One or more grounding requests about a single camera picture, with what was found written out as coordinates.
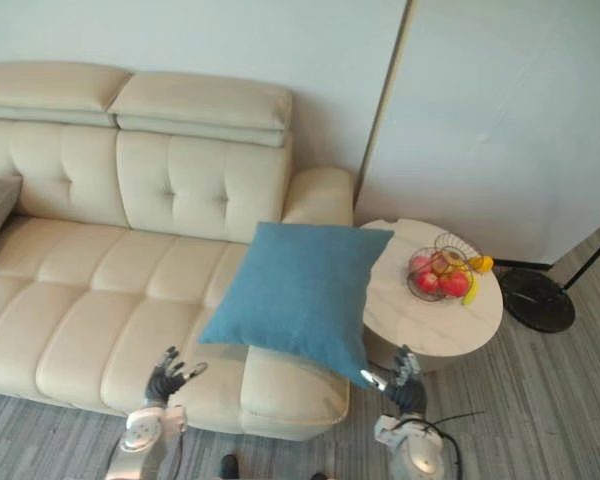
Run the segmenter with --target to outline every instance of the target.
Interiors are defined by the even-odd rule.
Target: shoe
[[[225,455],[220,461],[220,478],[234,479],[240,478],[238,470],[238,459],[235,455]]]

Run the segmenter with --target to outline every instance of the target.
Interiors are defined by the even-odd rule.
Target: cable
[[[400,420],[396,424],[396,426],[391,429],[391,431],[397,430],[407,423],[422,423],[423,425],[427,426],[427,429],[433,428],[437,433],[440,433],[440,430],[438,430],[438,428],[435,426],[435,424],[433,424],[431,422],[427,422],[426,420],[423,420],[422,418],[417,418],[417,417],[405,418],[404,420]]]
[[[463,418],[463,417],[473,417],[475,415],[482,415],[482,414],[485,414],[485,413],[487,413],[487,412],[485,412],[484,410],[481,410],[479,412],[461,413],[459,415],[452,415],[450,417],[442,418],[442,419],[440,419],[440,420],[438,420],[436,422],[433,422],[433,424],[434,425],[438,425],[439,423],[446,422],[447,420],[455,420],[456,418]]]
[[[456,439],[446,432],[440,432],[440,436],[442,438],[446,438],[453,444],[453,448],[456,450],[456,479],[462,480],[462,455],[460,454],[458,442],[456,442]]]

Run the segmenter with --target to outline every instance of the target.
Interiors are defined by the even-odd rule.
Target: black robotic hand
[[[385,389],[385,394],[400,410],[401,415],[413,414],[425,416],[427,411],[427,392],[420,378],[420,366],[415,356],[406,346],[398,350],[395,356],[396,369]]]
[[[206,363],[198,363],[193,370],[183,374],[180,369],[184,366],[184,362],[171,366],[178,355],[176,347],[169,347],[162,355],[160,362],[154,367],[144,391],[145,405],[166,407],[171,395],[207,368]]]

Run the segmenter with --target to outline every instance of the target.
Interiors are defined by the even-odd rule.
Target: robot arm
[[[170,347],[154,367],[145,389],[145,408],[127,418],[127,430],[120,438],[105,480],[155,480],[167,445],[186,430],[184,408],[167,408],[169,397],[206,370],[207,364],[199,363],[183,374],[183,362],[171,366],[178,355],[176,348]]]
[[[415,356],[402,347],[396,357],[394,378],[383,378],[362,371],[371,385],[385,393],[400,410],[400,417],[380,417],[375,437],[392,454],[390,464],[394,480],[442,480],[443,441],[435,428],[425,421],[427,396],[420,378],[420,366]]]

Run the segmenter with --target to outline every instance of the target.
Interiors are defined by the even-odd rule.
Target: apple
[[[429,273],[431,271],[431,257],[416,255],[411,259],[410,268],[412,272]]]
[[[449,262],[444,258],[442,252],[436,252],[431,255],[431,269],[436,275],[442,275],[449,270]]]
[[[458,271],[442,275],[438,283],[442,291],[451,297],[464,297],[471,286],[464,272]]]
[[[433,272],[422,272],[416,277],[416,285],[425,293],[436,293],[439,283],[438,277]]]

